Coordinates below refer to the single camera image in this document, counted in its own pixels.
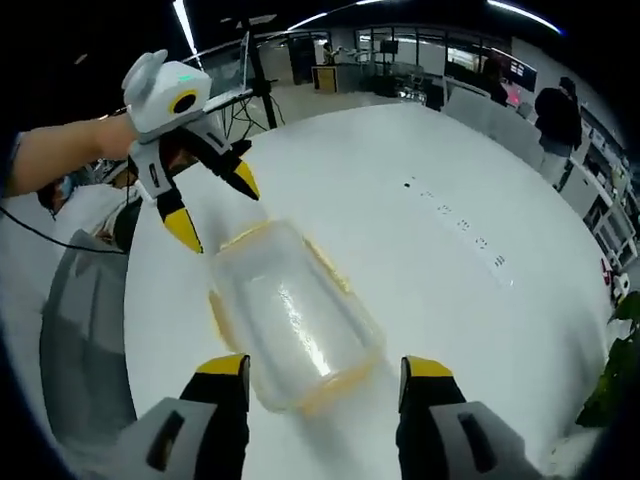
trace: computer screen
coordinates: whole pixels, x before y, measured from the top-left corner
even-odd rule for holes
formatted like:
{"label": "computer screen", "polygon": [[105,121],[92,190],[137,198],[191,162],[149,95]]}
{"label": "computer screen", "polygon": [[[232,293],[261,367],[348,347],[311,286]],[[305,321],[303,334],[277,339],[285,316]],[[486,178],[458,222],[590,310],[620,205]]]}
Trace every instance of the computer screen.
{"label": "computer screen", "polygon": [[382,40],[380,41],[380,53],[398,53],[398,41],[397,40]]}
{"label": "computer screen", "polygon": [[507,80],[520,85],[530,92],[535,91],[536,80],[538,79],[538,72],[535,68],[497,48],[492,48],[491,50],[502,65],[502,74]]}

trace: chair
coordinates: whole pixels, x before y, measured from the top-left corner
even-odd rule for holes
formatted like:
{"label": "chair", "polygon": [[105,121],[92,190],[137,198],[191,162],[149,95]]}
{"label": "chair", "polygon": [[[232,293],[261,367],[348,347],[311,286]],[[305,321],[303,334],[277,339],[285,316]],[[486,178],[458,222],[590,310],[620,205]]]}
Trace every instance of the chair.
{"label": "chair", "polygon": [[466,88],[456,88],[442,111],[467,127],[486,135],[489,131],[492,103],[492,100],[484,95]]}
{"label": "chair", "polygon": [[[78,231],[72,245],[111,247]],[[51,430],[74,470],[99,474],[136,420],[124,356],[127,257],[67,249],[42,314],[40,366]]]}
{"label": "chair", "polygon": [[492,102],[488,136],[534,170],[540,169],[544,155],[538,143],[540,131],[514,110]]}

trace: transparent lid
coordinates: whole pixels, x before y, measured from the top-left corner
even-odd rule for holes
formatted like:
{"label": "transparent lid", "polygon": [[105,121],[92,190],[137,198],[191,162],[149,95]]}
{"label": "transparent lid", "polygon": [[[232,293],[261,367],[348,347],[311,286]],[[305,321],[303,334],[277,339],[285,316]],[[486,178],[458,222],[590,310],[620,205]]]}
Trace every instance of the transparent lid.
{"label": "transparent lid", "polygon": [[382,335],[319,251],[288,222],[262,224],[214,256],[210,300],[229,348],[251,355],[272,411],[313,411],[366,376]]}

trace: white table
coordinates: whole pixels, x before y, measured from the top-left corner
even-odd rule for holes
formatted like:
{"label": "white table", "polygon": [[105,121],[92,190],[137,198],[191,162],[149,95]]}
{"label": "white table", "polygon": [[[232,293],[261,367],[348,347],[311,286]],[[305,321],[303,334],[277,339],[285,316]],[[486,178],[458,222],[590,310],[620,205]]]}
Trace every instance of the white table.
{"label": "white table", "polygon": [[[287,125],[255,137],[246,160],[259,203],[200,165],[176,178],[209,255],[265,212],[292,219],[385,331],[388,365],[317,419],[269,413],[253,395],[244,477],[400,478],[407,354],[450,367],[467,399],[485,402],[543,464],[604,365],[610,314],[602,253],[571,207],[490,139],[414,104]],[[209,258],[143,206],[125,298],[138,416],[228,353],[207,301]]]}

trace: glass window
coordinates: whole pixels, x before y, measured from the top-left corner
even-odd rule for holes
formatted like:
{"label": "glass window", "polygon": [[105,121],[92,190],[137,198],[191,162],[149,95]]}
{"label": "glass window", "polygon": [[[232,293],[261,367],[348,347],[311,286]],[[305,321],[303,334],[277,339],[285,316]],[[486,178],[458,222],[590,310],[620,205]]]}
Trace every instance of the glass window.
{"label": "glass window", "polygon": [[396,28],[394,40],[398,42],[398,53],[394,63],[416,65],[418,41],[415,28]]}
{"label": "glass window", "polygon": [[418,31],[418,65],[425,73],[444,75],[446,48],[444,32],[420,29]]}
{"label": "glass window", "polygon": [[356,55],[357,60],[366,63],[369,61],[371,55],[371,29],[358,30],[356,37],[358,48],[358,54]]}
{"label": "glass window", "polygon": [[373,51],[375,52],[376,62],[393,62],[393,54],[380,53],[380,43],[382,40],[392,40],[391,28],[376,28],[373,30]]}
{"label": "glass window", "polygon": [[313,48],[316,54],[316,65],[324,65],[324,45],[329,43],[329,34],[327,32],[312,32]]}
{"label": "glass window", "polygon": [[451,33],[447,37],[445,74],[465,83],[473,83],[480,72],[480,37]]}

